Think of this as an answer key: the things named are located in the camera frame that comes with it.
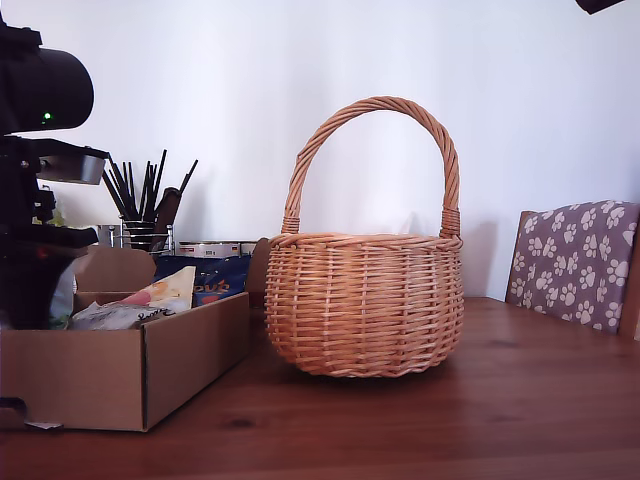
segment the chair backrest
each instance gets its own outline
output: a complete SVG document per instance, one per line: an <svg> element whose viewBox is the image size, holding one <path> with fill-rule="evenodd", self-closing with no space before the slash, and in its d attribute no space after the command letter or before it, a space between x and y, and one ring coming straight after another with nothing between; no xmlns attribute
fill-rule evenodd
<svg viewBox="0 0 640 480"><path fill-rule="evenodd" d="M640 340L640 205L524 211L505 301Z"/></svg>

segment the black camera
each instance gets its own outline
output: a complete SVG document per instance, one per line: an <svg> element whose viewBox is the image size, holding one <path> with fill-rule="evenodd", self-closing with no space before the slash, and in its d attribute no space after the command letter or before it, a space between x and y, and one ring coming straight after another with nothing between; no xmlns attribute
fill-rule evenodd
<svg viewBox="0 0 640 480"><path fill-rule="evenodd" d="M60 274L97 241L93 229L47 224L55 199L37 179L98 184L109 155L11 135L74 128L91 114L82 63L41 45L39 32L9 27L0 14L0 322L11 328L46 328Z"/></svg>

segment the food package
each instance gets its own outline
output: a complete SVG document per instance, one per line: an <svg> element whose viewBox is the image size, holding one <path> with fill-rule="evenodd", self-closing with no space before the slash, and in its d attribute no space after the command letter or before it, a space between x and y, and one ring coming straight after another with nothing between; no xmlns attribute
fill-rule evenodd
<svg viewBox="0 0 640 480"><path fill-rule="evenodd" d="M74 330L122 330L191 308L196 268L184 267L137 293L105 305L92 303L70 322Z"/></svg>

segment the purple patterned cushion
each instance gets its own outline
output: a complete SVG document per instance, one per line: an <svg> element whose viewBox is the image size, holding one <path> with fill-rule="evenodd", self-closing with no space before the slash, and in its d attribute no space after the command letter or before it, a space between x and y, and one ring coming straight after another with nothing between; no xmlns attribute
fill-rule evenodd
<svg viewBox="0 0 640 480"><path fill-rule="evenodd" d="M507 302L616 333L639 215L612 200L530 214Z"/></svg>

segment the box flap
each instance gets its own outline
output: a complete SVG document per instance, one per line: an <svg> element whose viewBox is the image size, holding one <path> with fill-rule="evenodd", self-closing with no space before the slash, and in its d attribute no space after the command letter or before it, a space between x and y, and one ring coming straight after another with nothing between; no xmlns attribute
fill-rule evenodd
<svg viewBox="0 0 640 480"><path fill-rule="evenodd" d="M256 243L247 272L245 291L251 297L251 306L264 306L264 293L267 285L267 265L269 263L269 252L271 246L269 240L261 238Z"/></svg>
<svg viewBox="0 0 640 480"><path fill-rule="evenodd" d="M147 252L101 245L90 246L74 265L79 292L136 292L151 283L155 272Z"/></svg>
<svg viewBox="0 0 640 480"><path fill-rule="evenodd" d="M0 342L0 391L28 421L143 429L140 331L6 330Z"/></svg>
<svg viewBox="0 0 640 480"><path fill-rule="evenodd" d="M241 293L143 326L151 428L249 350L249 301Z"/></svg>

